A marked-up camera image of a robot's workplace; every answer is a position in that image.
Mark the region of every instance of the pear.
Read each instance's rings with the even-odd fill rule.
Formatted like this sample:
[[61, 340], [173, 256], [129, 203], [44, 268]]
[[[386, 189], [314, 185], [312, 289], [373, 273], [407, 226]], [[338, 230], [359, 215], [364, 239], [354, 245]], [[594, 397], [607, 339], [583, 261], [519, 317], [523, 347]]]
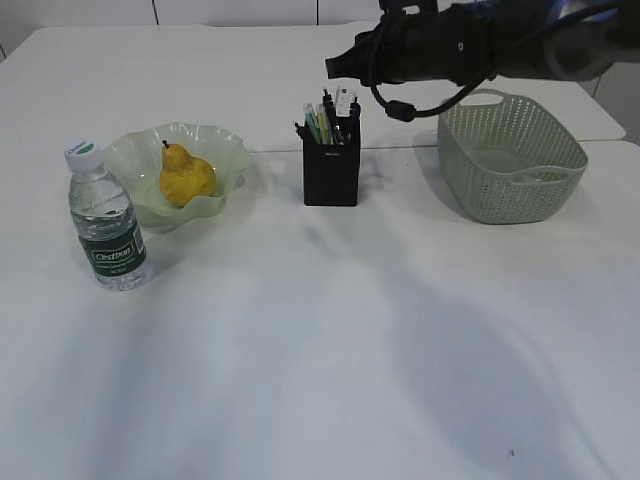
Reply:
[[205, 160], [192, 156], [177, 143], [163, 140], [160, 191], [177, 207], [184, 207], [193, 198], [211, 196], [216, 190], [215, 169]]

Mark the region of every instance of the black pen holder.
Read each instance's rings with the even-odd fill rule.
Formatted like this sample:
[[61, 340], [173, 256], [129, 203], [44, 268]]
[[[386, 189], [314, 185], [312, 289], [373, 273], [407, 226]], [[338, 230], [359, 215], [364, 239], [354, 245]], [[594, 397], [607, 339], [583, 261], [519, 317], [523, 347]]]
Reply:
[[[342, 131], [348, 131], [339, 119]], [[319, 207], [358, 205], [360, 176], [360, 122], [344, 145], [303, 142], [304, 204]]]

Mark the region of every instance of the wavy glass bowl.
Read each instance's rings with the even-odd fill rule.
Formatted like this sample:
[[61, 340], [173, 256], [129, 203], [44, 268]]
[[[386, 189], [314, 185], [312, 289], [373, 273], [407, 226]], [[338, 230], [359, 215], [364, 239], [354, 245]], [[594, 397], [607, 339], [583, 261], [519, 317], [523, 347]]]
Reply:
[[[211, 197], [196, 197], [183, 208], [167, 201], [158, 184], [163, 140], [179, 143], [191, 155], [213, 165], [218, 184]], [[216, 126], [179, 122], [124, 135], [105, 149], [105, 156], [107, 168], [129, 192], [138, 222], [156, 233], [171, 231], [193, 218], [222, 212], [228, 195], [251, 164], [251, 155], [240, 137]]]

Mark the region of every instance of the plastic water bottle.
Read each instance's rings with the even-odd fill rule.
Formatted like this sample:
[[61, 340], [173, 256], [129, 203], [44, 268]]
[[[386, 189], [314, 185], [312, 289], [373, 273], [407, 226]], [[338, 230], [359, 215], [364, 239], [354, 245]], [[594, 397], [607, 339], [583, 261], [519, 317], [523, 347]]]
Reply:
[[83, 141], [65, 152], [73, 173], [71, 218], [96, 279], [109, 290], [131, 290], [151, 277], [151, 266], [129, 194], [104, 166], [104, 155]]

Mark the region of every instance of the gray-green basket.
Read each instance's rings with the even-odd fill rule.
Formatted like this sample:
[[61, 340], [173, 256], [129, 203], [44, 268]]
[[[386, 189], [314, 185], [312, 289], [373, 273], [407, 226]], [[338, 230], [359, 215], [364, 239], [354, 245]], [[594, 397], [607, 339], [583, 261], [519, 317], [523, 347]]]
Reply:
[[540, 222], [571, 196], [587, 155], [558, 120], [527, 97], [496, 90], [492, 105], [458, 105], [442, 114], [438, 153], [464, 210], [488, 224]]

